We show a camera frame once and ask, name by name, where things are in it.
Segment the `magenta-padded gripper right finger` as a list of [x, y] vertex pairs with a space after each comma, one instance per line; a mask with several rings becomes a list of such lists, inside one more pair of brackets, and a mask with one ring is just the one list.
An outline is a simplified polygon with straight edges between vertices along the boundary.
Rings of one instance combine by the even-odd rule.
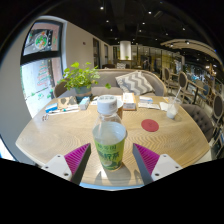
[[145, 185], [182, 169], [168, 154], [157, 154], [139, 144], [133, 144], [133, 155]]

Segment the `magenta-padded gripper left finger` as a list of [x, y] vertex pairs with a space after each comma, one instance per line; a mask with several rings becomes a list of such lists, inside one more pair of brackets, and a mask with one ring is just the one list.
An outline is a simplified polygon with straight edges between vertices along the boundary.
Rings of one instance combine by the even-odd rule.
[[42, 169], [79, 185], [91, 154], [91, 144], [87, 143], [66, 155], [57, 154]]

